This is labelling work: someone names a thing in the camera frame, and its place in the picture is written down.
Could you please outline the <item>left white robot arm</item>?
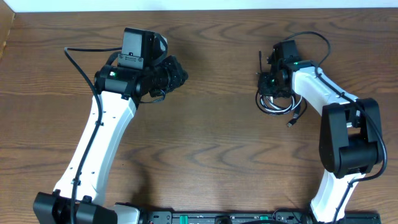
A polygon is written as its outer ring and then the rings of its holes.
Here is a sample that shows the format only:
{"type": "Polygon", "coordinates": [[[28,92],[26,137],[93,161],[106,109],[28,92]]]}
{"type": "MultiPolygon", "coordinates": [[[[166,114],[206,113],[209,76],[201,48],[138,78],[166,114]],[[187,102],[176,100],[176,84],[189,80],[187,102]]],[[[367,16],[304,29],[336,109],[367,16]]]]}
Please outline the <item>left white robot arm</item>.
{"type": "Polygon", "coordinates": [[[153,103],[188,78],[168,53],[161,34],[126,28],[123,44],[87,79],[92,94],[90,116],[76,151],[50,194],[37,194],[33,211],[40,223],[144,223],[145,213],[129,203],[104,207],[109,172],[121,138],[142,97],[153,103]]]}

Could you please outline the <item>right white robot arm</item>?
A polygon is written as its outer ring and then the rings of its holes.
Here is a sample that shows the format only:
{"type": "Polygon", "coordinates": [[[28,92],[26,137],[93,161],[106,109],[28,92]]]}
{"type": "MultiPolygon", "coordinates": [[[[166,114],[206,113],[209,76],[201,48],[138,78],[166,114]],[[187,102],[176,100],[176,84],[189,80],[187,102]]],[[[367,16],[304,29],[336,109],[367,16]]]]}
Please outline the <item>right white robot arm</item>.
{"type": "Polygon", "coordinates": [[[369,175],[376,164],[386,166],[378,103],[345,92],[331,81],[319,65],[303,60],[294,40],[273,46],[267,58],[268,72],[259,74],[257,107],[269,115],[293,112],[291,127],[312,106],[321,116],[319,154],[325,169],[310,213],[303,223],[337,223],[360,182],[376,179],[369,175]]]}

